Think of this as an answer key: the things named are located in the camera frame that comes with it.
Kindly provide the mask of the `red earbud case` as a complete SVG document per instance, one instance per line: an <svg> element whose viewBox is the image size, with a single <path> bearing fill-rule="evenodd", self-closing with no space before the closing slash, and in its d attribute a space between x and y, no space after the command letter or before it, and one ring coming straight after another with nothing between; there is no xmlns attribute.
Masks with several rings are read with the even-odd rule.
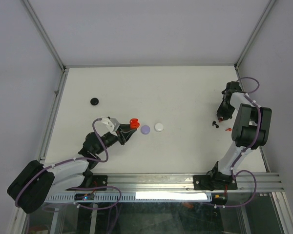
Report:
<svg viewBox="0 0 293 234"><path fill-rule="evenodd" d="M137 118L132 118L129 121L129 124L130 124L131 129L138 129L140 127L140 123L139 123L139 120Z"/></svg>

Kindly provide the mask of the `purple earbud case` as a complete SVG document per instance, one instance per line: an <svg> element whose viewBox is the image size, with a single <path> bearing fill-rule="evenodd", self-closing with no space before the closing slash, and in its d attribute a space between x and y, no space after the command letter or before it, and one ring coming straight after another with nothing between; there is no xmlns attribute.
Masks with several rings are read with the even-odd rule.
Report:
<svg viewBox="0 0 293 234"><path fill-rule="evenodd" d="M147 135L150 133L150 127L148 125L143 125L140 130L141 130L141 133L144 135Z"/></svg>

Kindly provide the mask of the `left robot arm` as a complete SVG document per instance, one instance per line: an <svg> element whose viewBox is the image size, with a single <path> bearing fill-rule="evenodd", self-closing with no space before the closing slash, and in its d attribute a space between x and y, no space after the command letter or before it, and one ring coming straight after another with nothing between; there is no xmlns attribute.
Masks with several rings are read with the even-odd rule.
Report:
<svg viewBox="0 0 293 234"><path fill-rule="evenodd" d="M31 214L42 206L45 200L65 190L105 191L107 177L95 176L92 169L98 163L107 162L108 148L119 143L125 145L138 130L136 118L128 124L121 124L114 118L98 118L95 122L104 124L108 132L99 135L94 129L88 133L77 155L64 161L43 164L30 161L7 188L7 194L16 207Z"/></svg>

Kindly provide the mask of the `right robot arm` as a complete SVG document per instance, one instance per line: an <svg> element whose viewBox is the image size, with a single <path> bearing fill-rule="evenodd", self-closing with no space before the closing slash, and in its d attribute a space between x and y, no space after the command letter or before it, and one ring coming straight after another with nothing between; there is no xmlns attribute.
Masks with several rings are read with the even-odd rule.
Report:
<svg viewBox="0 0 293 234"><path fill-rule="evenodd" d="M247 154L266 144L272 117L271 108L256 104L249 94L242 91L237 81L228 82L222 95L216 112L218 120L231 119L234 111L237 111L237 115L231 131L231 146L207 172L207 185L211 191L224 189L235 181L234 170Z"/></svg>

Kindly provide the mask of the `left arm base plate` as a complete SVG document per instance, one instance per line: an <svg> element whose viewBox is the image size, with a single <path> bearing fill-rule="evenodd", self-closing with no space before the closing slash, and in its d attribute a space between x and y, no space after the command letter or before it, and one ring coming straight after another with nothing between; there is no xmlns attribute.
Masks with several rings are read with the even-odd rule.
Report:
<svg viewBox="0 0 293 234"><path fill-rule="evenodd" d="M95 190L95 191L106 191L108 184L107 175L89 175L86 176L82 184L78 187L67 189L67 191L81 191L81 190Z"/></svg>

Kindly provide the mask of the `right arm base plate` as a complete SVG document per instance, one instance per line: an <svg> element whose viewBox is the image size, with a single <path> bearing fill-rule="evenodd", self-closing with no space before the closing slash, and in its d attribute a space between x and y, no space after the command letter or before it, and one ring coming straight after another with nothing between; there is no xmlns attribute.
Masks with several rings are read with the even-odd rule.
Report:
<svg viewBox="0 0 293 234"><path fill-rule="evenodd" d="M193 176L194 190L237 190L237 183L232 177L229 179L213 178L210 175L194 175Z"/></svg>

